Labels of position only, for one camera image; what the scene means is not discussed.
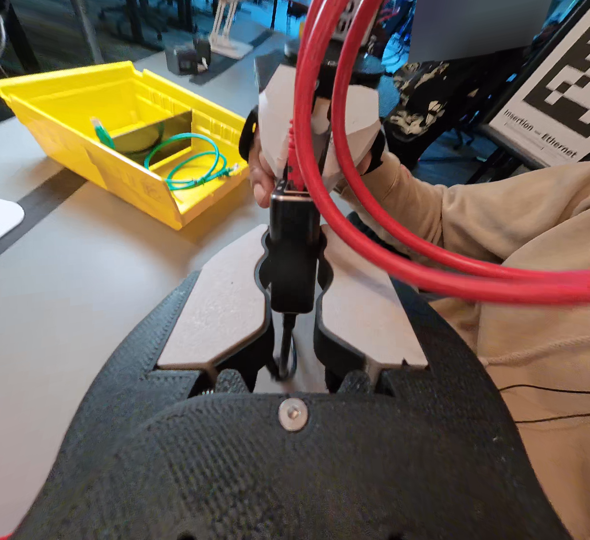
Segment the person's right hand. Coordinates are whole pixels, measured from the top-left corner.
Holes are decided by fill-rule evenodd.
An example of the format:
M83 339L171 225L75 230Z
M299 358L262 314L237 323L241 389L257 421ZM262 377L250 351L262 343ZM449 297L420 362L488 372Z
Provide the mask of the person's right hand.
M268 209L271 195L276 186L276 175L260 149L251 149L248 156L250 184L256 203L262 209Z

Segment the yellow plastic bin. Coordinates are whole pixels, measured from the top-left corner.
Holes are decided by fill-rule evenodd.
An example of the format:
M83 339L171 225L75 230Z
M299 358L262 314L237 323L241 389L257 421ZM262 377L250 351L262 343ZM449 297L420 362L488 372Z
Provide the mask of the yellow plastic bin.
M1 98L44 153L173 229L181 229L245 181L238 152L245 119L151 71L120 62L3 79ZM192 111L191 146L138 165L110 132Z

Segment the black ethernet adapter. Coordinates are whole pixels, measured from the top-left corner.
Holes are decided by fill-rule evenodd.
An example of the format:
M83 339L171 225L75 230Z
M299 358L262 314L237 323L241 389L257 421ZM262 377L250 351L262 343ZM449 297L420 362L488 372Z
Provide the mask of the black ethernet adapter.
M280 179L269 205L271 308L307 314L314 307L320 249L320 214L309 193Z

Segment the person's right forearm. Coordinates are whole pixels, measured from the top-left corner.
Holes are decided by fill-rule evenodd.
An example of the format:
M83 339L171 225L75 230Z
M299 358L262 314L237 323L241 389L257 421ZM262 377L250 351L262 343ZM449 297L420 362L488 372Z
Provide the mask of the person's right forearm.
M588 162L448 188L385 152L362 182L393 219L447 251L525 270L589 270Z

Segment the grey light stand pole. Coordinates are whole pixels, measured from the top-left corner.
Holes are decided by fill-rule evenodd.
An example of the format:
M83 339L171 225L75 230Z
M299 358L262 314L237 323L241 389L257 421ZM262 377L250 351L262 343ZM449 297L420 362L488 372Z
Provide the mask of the grey light stand pole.
M94 64L103 64L104 59L97 40L96 32L90 21L87 5L85 0L70 0L76 14L77 20L81 26L85 44L90 51L92 62Z

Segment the small black box device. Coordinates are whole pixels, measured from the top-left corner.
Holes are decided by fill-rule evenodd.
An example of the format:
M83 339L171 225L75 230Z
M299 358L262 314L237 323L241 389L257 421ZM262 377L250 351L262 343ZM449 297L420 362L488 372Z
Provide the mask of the small black box device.
M198 75L210 69L212 51L206 37L194 36L191 44L167 47L164 54L168 71L177 76Z

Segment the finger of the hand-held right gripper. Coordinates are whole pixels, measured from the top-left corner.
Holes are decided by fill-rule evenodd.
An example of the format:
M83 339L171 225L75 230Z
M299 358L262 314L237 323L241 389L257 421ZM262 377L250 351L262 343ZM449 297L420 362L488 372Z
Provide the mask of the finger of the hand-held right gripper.
M289 156L296 69L289 65L258 65L257 82L262 153L275 178L280 179Z
M313 107L313 150L321 168L322 181L331 192L344 176L337 160L332 134L331 98L317 96ZM375 89L349 86L344 114L344 129L350 154L357 166L370 151L381 123L379 96Z

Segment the black white tag sign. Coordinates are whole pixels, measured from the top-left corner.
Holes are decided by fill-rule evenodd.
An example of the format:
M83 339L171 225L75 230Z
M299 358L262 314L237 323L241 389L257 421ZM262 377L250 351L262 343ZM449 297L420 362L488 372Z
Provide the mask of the black white tag sign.
M589 161L589 0L510 83L481 130L531 169Z

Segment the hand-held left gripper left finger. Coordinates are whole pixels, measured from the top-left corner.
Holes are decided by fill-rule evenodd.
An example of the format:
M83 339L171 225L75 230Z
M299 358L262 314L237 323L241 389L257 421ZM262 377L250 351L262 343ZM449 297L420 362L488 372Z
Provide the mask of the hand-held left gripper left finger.
M161 370L253 372L272 352L268 295L258 270L268 226L258 225L207 261L176 320L157 367Z

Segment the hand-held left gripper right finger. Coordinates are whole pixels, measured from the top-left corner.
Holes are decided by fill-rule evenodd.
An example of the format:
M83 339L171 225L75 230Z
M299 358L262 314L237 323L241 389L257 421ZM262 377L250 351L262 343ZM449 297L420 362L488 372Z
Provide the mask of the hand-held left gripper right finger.
M318 279L314 352L332 372L425 369L418 342L388 274L327 225Z

